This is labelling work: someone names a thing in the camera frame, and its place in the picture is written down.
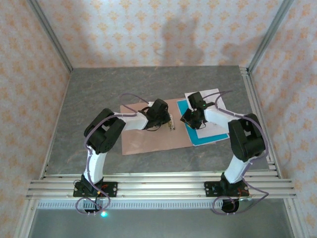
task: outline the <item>blue folder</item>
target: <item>blue folder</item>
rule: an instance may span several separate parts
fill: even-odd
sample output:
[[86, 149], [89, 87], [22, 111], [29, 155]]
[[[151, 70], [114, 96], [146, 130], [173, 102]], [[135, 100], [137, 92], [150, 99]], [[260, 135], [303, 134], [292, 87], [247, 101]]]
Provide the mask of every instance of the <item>blue folder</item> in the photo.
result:
[[[183, 115], [186, 112], [186, 110], [188, 109], [188, 104], [187, 104], [186, 99], [184, 99], [182, 101], [178, 101], [177, 105], [178, 105], [178, 109], [179, 109], [181, 115]], [[219, 140], [224, 140], [224, 139], [229, 138], [228, 134], [220, 134], [220, 135], [214, 135], [214, 136], [209, 136], [209, 137], [204, 137], [204, 138], [198, 138], [196, 130], [190, 128], [190, 126], [187, 124], [186, 124], [186, 129], [187, 129], [187, 133], [189, 135], [189, 138], [194, 146], [204, 145], [204, 144], [208, 144], [208, 143], [212, 143], [212, 142], [216, 142]]]

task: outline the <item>black mounting bracket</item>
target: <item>black mounting bracket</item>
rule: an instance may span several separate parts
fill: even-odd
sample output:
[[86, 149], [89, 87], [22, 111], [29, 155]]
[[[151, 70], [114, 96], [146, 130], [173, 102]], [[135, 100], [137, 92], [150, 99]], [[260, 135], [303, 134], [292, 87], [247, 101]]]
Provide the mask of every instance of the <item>black mounting bracket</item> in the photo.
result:
[[[99, 181], [95, 184], [96, 187], [108, 194], [109, 197], [116, 197], [118, 192], [118, 182]], [[91, 184], [86, 183], [85, 177], [75, 183], [73, 196], [74, 197], [96, 197], [98, 191]]]
[[240, 181], [232, 189], [223, 190], [219, 181], [207, 181], [204, 183], [206, 197], [219, 197], [219, 196], [229, 196], [229, 197], [247, 197], [249, 196], [249, 190], [247, 185]]

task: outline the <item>gray stone surface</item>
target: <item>gray stone surface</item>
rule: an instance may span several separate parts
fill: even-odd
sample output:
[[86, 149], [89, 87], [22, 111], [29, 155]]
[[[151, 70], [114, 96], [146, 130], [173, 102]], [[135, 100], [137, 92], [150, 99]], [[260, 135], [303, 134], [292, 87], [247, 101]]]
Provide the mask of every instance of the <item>gray stone surface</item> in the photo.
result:
[[[118, 96], [137, 94], [148, 101], [184, 97], [185, 92], [218, 88], [233, 89], [224, 95], [227, 109], [251, 112], [246, 88], [238, 66], [77, 68], [72, 72], [58, 121], [47, 175], [81, 174], [85, 169], [84, 130], [104, 108], [119, 112]], [[124, 102], [137, 103], [127, 96]], [[107, 154], [105, 174], [223, 171], [232, 158], [230, 141], [213, 145], [122, 156], [121, 138]], [[266, 161], [251, 169], [267, 169]]]

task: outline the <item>wall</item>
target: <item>wall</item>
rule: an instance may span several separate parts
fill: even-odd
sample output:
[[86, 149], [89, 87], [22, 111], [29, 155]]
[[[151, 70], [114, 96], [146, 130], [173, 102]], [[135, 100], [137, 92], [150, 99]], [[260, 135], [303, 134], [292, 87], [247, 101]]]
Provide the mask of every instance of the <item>wall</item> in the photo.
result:
[[73, 67], [248, 66], [281, 2], [39, 0]]
[[254, 73], [283, 175], [317, 236], [317, 2], [294, 1]]
[[0, 2], [0, 237], [38, 179], [69, 78], [26, 0]]

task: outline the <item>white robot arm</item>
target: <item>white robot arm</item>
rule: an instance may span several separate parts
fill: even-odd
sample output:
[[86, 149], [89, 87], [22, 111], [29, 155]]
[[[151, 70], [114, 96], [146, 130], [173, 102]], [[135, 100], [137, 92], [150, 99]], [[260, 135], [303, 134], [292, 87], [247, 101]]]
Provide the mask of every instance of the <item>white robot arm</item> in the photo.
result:
[[150, 102], [136, 114], [122, 115], [110, 109], [103, 109], [84, 132], [87, 137], [88, 158], [81, 180], [75, 184], [74, 196], [96, 196], [98, 193], [96, 188], [100, 190], [105, 185], [103, 182], [105, 158], [123, 131], [144, 130], [168, 122], [170, 122], [168, 104], [161, 99]]
[[[122, 131], [125, 130], [143, 130], [149, 120], [145, 115], [142, 113], [138, 112], [135, 117], [120, 117], [121, 120], [125, 122], [125, 126]], [[96, 153], [96, 151], [90, 146], [90, 149], [92, 150], [92, 155], [89, 160], [89, 170], [90, 170], [90, 177], [93, 182], [93, 184], [98, 183], [103, 179], [103, 168], [104, 168], [104, 163], [105, 163], [105, 158], [107, 155], [107, 152], [105, 153]], [[85, 179], [88, 180], [88, 173], [87, 173], [87, 168], [85, 169], [84, 172], [84, 177]]]
[[248, 168], [248, 164], [265, 150], [261, 132], [247, 120], [251, 119], [260, 124], [257, 116], [255, 114], [236, 114], [227, 110], [227, 113], [224, 113], [216, 108], [215, 103], [206, 103], [200, 92], [191, 94], [188, 101], [193, 111], [188, 109], [181, 121], [192, 129], [199, 129], [202, 123], [213, 122], [223, 127], [230, 135], [232, 160], [221, 175], [219, 185], [205, 183], [205, 187], [212, 190], [208, 194], [233, 196], [240, 188], [244, 190], [242, 176]]

